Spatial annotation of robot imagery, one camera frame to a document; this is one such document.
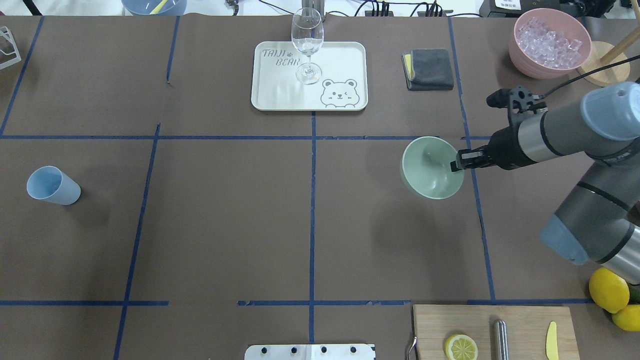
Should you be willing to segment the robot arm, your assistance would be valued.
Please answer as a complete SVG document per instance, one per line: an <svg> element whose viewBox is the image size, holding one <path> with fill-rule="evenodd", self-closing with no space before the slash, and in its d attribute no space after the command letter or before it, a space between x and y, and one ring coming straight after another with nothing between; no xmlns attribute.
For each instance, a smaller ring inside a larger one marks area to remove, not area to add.
<svg viewBox="0 0 640 360"><path fill-rule="evenodd" d="M639 85L595 89L568 105L542 111L543 97L523 86L499 89L490 107L509 125L489 143L458 151L451 173L498 166L514 170L584 153L592 166L541 231L542 243L573 264L593 261L631 285L640 280L640 230L627 219L639 201Z"/></svg>

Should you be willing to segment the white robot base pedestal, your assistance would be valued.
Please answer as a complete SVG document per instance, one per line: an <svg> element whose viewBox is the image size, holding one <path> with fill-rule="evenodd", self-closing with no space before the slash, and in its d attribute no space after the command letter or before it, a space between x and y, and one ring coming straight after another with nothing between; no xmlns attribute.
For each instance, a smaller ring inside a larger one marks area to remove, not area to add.
<svg viewBox="0 0 640 360"><path fill-rule="evenodd" d="M245 360L375 360L374 344L254 344Z"/></svg>

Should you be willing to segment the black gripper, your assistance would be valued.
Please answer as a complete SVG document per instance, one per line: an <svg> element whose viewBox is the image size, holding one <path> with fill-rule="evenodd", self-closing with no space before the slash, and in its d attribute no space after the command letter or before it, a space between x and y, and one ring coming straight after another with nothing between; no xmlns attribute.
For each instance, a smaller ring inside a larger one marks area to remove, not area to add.
<svg viewBox="0 0 640 360"><path fill-rule="evenodd" d="M490 159L503 170L515 170L533 164L533 160L527 157L521 148L517 131L512 127L506 127L492 134L487 147L458 150L454 161L450 162L450 170L457 173L489 167Z"/></svg>

